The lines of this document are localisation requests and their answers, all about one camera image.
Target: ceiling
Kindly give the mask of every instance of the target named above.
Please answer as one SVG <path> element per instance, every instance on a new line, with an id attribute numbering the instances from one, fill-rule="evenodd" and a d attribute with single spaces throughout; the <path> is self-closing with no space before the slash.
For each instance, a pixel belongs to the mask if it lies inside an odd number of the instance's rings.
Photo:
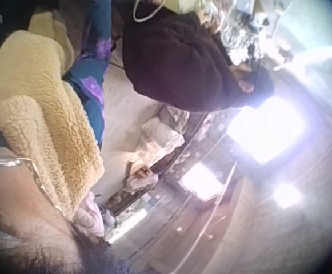
<path id="1" fill-rule="evenodd" d="M 319 47 L 332 46 L 332 1 L 330 0 L 260 0 L 270 21 L 272 34 L 279 16 L 275 2 L 284 2 L 289 8 L 279 20 L 275 36 L 288 43 L 294 54 Z M 332 113 L 332 58 L 307 67 L 311 95 Z"/>

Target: blue pants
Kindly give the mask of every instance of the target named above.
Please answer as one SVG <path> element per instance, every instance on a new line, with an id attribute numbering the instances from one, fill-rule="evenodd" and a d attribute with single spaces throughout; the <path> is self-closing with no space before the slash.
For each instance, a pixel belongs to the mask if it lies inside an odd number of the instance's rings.
<path id="1" fill-rule="evenodd" d="M 101 146 L 105 131 L 103 76 L 111 56 L 111 0 L 87 0 L 81 54 L 64 76 L 78 94 Z"/>

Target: floor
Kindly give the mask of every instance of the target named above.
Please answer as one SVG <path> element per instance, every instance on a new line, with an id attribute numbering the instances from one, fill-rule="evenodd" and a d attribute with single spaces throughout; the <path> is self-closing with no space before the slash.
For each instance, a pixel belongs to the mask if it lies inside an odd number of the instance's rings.
<path id="1" fill-rule="evenodd" d="M 74 0 L 61 0 L 61 13 L 68 28 L 68 36 L 76 54 L 79 53 L 82 28 L 82 8 Z M 121 44 L 114 52 L 114 63 L 121 63 Z M 134 156 L 141 125 L 155 116 L 160 104 L 137 94 L 125 72 L 110 65 L 103 85 L 105 96 L 106 129 L 102 146 L 105 174 L 93 187 L 101 194 L 97 202 L 103 203 L 121 189 L 128 161 Z"/>

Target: glasses frame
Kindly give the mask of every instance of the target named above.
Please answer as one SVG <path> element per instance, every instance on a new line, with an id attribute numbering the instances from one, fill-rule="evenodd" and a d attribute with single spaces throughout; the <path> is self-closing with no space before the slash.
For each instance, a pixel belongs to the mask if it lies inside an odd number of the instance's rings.
<path id="1" fill-rule="evenodd" d="M 53 201 L 50 199 L 49 195 L 47 194 L 45 190 L 45 186 L 40 180 L 40 174 L 37 169 L 36 164 L 30 159 L 25 157 L 14 157 L 14 156 L 0 156 L 0 168 L 3 167 L 19 167 L 23 164 L 29 164 L 29 169 L 32 170 L 34 175 L 34 180 L 36 182 L 36 185 L 38 186 L 40 192 L 45 197 L 45 199 L 57 210 L 61 212 L 61 214 L 64 216 L 64 213 L 60 206 L 53 203 Z"/>

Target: window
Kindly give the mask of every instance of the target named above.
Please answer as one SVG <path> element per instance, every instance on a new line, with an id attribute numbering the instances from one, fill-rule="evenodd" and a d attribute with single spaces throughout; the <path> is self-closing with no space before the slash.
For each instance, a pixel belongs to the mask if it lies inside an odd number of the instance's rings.
<path id="1" fill-rule="evenodd" d="M 122 237 L 126 232 L 135 227 L 141 220 L 143 220 L 147 216 L 147 211 L 145 209 L 141 209 L 138 212 L 131 215 L 127 220 L 125 220 L 122 224 L 120 224 L 118 229 L 115 229 L 111 232 L 112 237 L 109 239 L 109 243 L 112 244 L 120 237 Z"/>
<path id="2" fill-rule="evenodd" d="M 182 177 L 181 183 L 203 201 L 219 194 L 223 188 L 214 174 L 201 163 L 194 165 Z"/>
<path id="3" fill-rule="evenodd" d="M 263 165 L 292 144 L 304 127 L 291 104 L 271 97 L 259 109 L 243 108 L 230 122 L 227 133 Z"/>

